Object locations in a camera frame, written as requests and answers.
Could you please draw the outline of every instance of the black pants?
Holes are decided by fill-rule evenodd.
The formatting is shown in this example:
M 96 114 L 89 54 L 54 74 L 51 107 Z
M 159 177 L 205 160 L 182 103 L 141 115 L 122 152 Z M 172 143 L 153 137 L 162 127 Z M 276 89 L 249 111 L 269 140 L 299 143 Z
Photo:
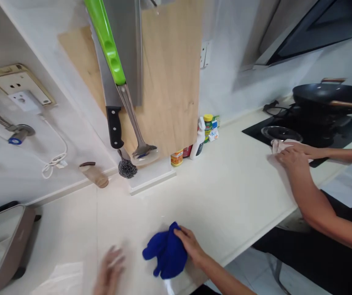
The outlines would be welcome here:
M 206 285 L 201 285 L 198 289 L 193 291 L 191 295 L 219 295 L 217 292 L 214 292 L 213 289 L 210 289 Z
M 352 221 L 352 209 L 327 195 L 337 216 Z M 271 253 L 332 295 L 352 295 L 352 249 L 312 230 L 274 228 L 253 247 Z

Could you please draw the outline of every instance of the blue cloth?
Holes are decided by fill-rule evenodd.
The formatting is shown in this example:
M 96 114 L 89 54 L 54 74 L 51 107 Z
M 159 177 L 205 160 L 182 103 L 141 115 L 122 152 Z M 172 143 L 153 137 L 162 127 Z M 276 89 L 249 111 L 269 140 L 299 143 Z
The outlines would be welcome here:
M 174 229 L 179 229 L 177 222 L 170 225 L 168 231 L 155 234 L 143 250 L 143 258 L 150 260 L 157 257 L 157 268 L 153 275 L 161 273 L 162 279 L 171 279 L 179 275 L 187 262 L 187 252 L 182 241 L 173 233 Z

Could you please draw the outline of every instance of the electrical outlet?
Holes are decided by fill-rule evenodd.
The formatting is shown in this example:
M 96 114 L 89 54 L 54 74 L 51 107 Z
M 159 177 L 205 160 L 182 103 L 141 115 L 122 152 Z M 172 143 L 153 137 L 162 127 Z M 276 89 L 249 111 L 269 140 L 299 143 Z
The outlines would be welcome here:
M 21 72 L 1 76 L 0 88 L 8 95 L 29 90 L 41 105 L 46 105 L 50 102 L 49 98 L 27 73 Z
M 213 40 L 210 40 L 207 42 L 207 47 L 206 47 L 206 57 L 204 59 L 204 66 L 208 66 L 210 63 L 210 55 L 211 55 L 211 45 L 213 43 Z
M 24 90 L 8 95 L 8 97 L 25 112 L 34 114 L 42 113 L 42 106 L 29 90 Z
M 207 42 L 202 42 L 202 49 L 200 50 L 200 68 L 204 68 L 204 60 L 206 58 Z
M 43 105 L 54 105 L 55 101 L 32 72 L 22 64 L 0 68 L 0 89 L 7 95 L 28 90 Z

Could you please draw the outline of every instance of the wooden block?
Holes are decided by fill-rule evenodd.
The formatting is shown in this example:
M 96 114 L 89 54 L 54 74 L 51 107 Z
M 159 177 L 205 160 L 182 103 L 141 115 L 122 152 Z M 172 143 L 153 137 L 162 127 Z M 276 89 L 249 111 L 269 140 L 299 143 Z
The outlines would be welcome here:
M 202 0 L 177 0 L 141 13 L 143 103 L 135 112 L 145 142 L 156 145 L 161 158 L 196 141 L 202 5 Z M 90 28 L 63 33 L 58 39 L 106 115 Z M 137 141 L 124 109 L 120 120 L 124 147 L 132 154 Z

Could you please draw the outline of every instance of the green spatula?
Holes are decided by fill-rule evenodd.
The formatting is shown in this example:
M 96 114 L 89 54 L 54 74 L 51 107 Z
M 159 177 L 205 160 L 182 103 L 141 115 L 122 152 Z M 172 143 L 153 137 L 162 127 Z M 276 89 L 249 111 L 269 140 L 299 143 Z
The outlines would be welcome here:
M 146 144 L 141 135 L 103 0 L 84 0 L 84 2 L 138 141 L 138 147 L 133 152 L 131 161 L 136 166 L 151 163 L 159 157 L 159 150 L 154 145 Z

